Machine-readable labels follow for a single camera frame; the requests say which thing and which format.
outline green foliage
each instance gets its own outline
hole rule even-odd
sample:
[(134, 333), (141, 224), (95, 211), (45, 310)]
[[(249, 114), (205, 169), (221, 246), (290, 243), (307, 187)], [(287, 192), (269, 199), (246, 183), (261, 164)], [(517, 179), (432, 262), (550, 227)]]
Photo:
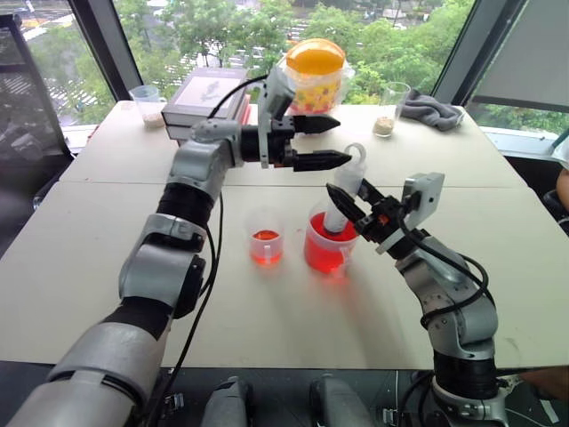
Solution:
[(286, 33), (293, 25), (288, 1), (261, 0), (260, 9), (236, 14), (230, 27), (231, 52), (241, 51), (252, 77), (267, 74), (288, 50)]
[[(114, 100), (79, 29), (50, 28), (41, 41), (29, 47), (46, 86), (67, 97), (65, 107), (55, 106), (58, 114), (76, 117), (78, 125), (100, 123)], [(97, 101), (83, 105), (81, 98), (85, 94), (94, 96)]]
[[(252, 77), (269, 72), (291, 47), (286, 34), (295, 23), (292, 4), (314, 7), (302, 37), (328, 38), (346, 52), (356, 75), (344, 102), (353, 104), (376, 103), (388, 81), (430, 92), (473, 3), (413, 2), (417, 25), (398, 30), (391, 20), (364, 18), (364, 11), (389, 7), (391, 0), (260, 0), (259, 8), (243, 10), (232, 0), (172, 0), (160, 18), (152, 15), (147, 0), (114, 0), (143, 81), (166, 97), (195, 67), (199, 54), (216, 57), (225, 67), (229, 57), (240, 57)], [(419, 23), (431, 10), (429, 20)], [(99, 123), (114, 101), (78, 28), (51, 28), (30, 48), (48, 85), (68, 97), (60, 114), (78, 117), (81, 124)], [(97, 102), (80, 105), (81, 91)], [(563, 113), (491, 105), (469, 109), (481, 125), (556, 133), (569, 127)]]
[(235, 3), (228, 0), (172, 0), (164, 9), (163, 20), (172, 24), (180, 54), (201, 53), (209, 67), (208, 55), (216, 57), (221, 66), (227, 58), (235, 16)]
[(569, 114), (538, 109), (520, 109), (503, 105), (474, 104), (470, 114), (481, 126), (522, 131), (547, 130), (562, 133), (569, 129)]
[(360, 14), (344, 12), (336, 7), (318, 4), (310, 14), (309, 26), (303, 33), (304, 38), (321, 37), (332, 40), (347, 54), (348, 61), (357, 58), (357, 42), (364, 24)]

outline beige liquid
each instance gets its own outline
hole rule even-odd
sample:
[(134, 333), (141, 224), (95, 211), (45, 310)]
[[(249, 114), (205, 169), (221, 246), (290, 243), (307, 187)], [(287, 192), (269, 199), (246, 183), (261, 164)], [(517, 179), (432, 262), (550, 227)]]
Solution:
[(162, 114), (160, 113), (152, 113), (144, 115), (142, 117), (142, 120), (144, 120), (144, 126), (147, 129), (154, 129), (157, 127), (164, 126), (164, 120), (162, 119)]
[(377, 117), (373, 125), (373, 133), (378, 136), (389, 136), (393, 132), (395, 120), (389, 117)]

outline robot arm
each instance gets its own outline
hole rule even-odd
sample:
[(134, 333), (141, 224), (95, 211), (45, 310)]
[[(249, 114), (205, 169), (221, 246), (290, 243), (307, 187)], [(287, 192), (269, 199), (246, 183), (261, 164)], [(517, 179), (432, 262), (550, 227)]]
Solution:
[(298, 155), (297, 132), (339, 124), (330, 117), (283, 117), (293, 90), (279, 69), (264, 86), (260, 125), (207, 120), (177, 151), (155, 213), (119, 278), (120, 306), (89, 328), (37, 387), (10, 427), (130, 425), (147, 405), (170, 325), (196, 306), (205, 261), (206, 226), (226, 171), (245, 161), (323, 170), (349, 161), (335, 151)]
[(505, 393), (498, 388), (493, 359), (493, 335), (498, 327), (493, 302), (482, 294), (461, 307), (461, 302), (478, 292), (478, 287), (469, 276), (417, 245), (420, 242), (468, 270), (461, 255), (426, 231), (415, 229), (436, 210), (443, 179), (441, 173), (407, 179), (403, 203), (383, 196), (363, 180), (358, 196), (372, 206), (368, 215), (342, 189), (331, 184), (327, 188), (334, 204), (354, 222), (358, 233), (379, 244), (379, 254), (387, 252), (397, 260), (396, 268), (421, 304), (421, 323), (434, 351), (432, 388), (438, 406), (427, 425), (461, 426), (477, 421), (507, 426)]

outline chair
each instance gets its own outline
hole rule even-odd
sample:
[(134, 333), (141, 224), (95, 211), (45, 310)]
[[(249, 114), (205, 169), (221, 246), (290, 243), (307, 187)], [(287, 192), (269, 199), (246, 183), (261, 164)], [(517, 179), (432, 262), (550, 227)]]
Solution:
[(19, 28), (0, 15), (0, 257), (73, 160)]

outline window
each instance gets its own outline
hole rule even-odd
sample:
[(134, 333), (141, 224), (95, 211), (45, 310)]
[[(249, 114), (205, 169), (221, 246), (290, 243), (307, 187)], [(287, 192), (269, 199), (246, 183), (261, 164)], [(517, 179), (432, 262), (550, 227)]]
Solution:
[(467, 111), (480, 126), (560, 134), (569, 129), (569, 114), (542, 109), (470, 102)]
[(294, 43), (333, 40), (356, 70), (347, 103), (390, 80), (430, 92), (474, 0), (113, 0), (145, 84), (170, 97), (194, 67), (266, 73)]
[(1, 2), (21, 17), (20, 31), (47, 86), (61, 126), (98, 124), (115, 104), (68, 2)]

